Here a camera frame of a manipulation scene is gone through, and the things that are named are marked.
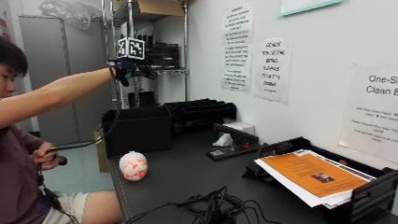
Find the man's arm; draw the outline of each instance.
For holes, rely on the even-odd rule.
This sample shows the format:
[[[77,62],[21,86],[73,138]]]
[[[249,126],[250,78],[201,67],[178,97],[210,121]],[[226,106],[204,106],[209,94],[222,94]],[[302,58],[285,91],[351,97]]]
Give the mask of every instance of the man's arm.
[[[105,68],[63,77],[29,93],[1,99],[0,129],[71,104],[111,79],[109,69]]]

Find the black glove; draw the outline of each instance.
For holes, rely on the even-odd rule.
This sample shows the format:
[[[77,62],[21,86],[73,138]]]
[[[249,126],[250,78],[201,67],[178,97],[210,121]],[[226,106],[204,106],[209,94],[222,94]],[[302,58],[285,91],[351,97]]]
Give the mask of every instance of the black glove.
[[[152,69],[149,64],[136,64],[138,68],[137,77],[148,77],[149,79],[157,79],[158,74]]]
[[[112,74],[114,79],[118,80],[125,87],[128,87],[128,78],[134,76],[137,66],[130,59],[117,59],[112,61],[114,64],[111,67],[114,68],[116,74]]]

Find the stack of papers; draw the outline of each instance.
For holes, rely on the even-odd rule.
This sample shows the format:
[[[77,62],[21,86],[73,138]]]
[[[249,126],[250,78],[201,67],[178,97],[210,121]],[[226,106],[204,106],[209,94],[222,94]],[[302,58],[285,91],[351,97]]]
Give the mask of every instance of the stack of papers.
[[[323,204],[333,209],[350,200],[354,189],[375,179],[305,149],[256,163],[310,207]]]

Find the white ball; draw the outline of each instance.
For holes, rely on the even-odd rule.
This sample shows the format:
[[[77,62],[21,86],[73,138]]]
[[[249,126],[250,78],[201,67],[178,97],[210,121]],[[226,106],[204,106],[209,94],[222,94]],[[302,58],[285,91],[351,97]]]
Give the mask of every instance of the white ball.
[[[140,152],[126,153],[120,160],[120,168],[126,180],[141,180],[148,172],[146,158]]]

